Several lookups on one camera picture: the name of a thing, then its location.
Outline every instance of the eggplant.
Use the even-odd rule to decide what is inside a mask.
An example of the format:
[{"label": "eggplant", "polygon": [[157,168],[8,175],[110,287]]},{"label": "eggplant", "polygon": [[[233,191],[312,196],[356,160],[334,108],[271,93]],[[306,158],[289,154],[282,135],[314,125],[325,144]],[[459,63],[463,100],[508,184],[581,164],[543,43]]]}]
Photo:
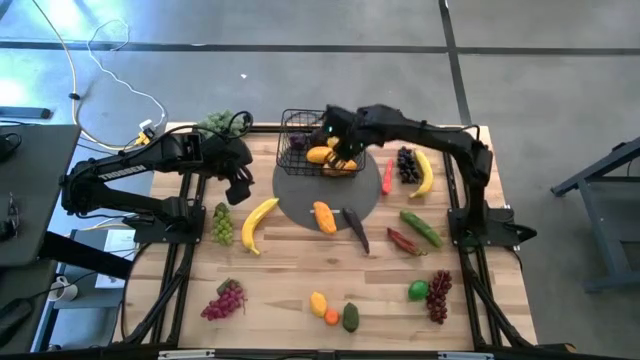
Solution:
[{"label": "eggplant", "polygon": [[349,224],[356,233],[364,247],[364,251],[369,255],[369,240],[367,240],[367,235],[364,233],[364,228],[362,227],[362,222],[360,222],[358,215],[351,209],[342,208],[342,216],[344,216],[347,224]]}]

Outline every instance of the green grapes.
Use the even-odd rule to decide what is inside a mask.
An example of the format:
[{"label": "green grapes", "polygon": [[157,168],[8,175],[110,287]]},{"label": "green grapes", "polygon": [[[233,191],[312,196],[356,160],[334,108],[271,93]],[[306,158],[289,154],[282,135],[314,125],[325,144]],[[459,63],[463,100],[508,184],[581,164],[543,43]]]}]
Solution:
[{"label": "green grapes", "polygon": [[[244,120],[241,116],[238,116],[233,123],[229,125],[231,122],[231,118],[233,117],[233,113],[229,110],[225,110],[224,112],[219,112],[215,114],[207,115],[207,119],[198,123],[199,126],[205,127],[207,129],[211,129],[218,133],[229,132],[230,135],[238,136],[244,127]],[[206,138],[212,135],[209,131],[200,131]]]},{"label": "green grapes", "polygon": [[213,228],[211,235],[214,241],[221,245],[230,246],[233,243],[233,226],[231,223],[231,211],[220,203],[213,214]]}]

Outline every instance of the green cucumber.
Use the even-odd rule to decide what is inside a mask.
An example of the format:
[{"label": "green cucumber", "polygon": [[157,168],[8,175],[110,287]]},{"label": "green cucumber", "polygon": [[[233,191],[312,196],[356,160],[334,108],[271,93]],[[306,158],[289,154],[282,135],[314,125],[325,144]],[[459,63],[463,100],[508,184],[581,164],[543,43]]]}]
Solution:
[{"label": "green cucumber", "polygon": [[422,221],[422,219],[416,216],[416,214],[412,213],[411,211],[401,210],[400,218],[407,224],[411,225],[411,227],[420,235],[429,240],[431,245],[437,248],[442,246],[442,240],[440,239],[440,236],[438,236],[438,233],[435,232],[435,230],[433,230],[431,226]]}]

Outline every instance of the lime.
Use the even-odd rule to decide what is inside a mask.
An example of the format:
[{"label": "lime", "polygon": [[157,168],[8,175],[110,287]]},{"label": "lime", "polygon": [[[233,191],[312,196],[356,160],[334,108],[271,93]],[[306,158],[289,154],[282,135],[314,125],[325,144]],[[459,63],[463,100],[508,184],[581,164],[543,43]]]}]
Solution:
[{"label": "lime", "polygon": [[424,300],[429,295],[429,284],[426,281],[416,280],[409,286],[409,301]]}]

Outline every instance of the red pepper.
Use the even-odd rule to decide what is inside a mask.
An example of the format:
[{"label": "red pepper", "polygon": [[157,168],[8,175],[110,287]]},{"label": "red pepper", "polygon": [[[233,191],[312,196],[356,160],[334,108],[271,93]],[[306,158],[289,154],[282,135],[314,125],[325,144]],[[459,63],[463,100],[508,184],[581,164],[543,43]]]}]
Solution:
[{"label": "red pepper", "polygon": [[387,235],[389,235],[389,238],[393,240],[393,242],[396,243],[396,245],[398,245],[399,248],[408,252],[409,254],[416,255],[416,256],[427,255],[426,251],[423,251],[422,249],[420,249],[414,242],[405,238],[399,232],[391,228],[387,228]]},{"label": "red pepper", "polygon": [[391,175],[393,174],[393,159],[389,159],[387,163],[387,169],[384,172],[384,179],[382,179],[382,195],[389,195],[391,192]]}]

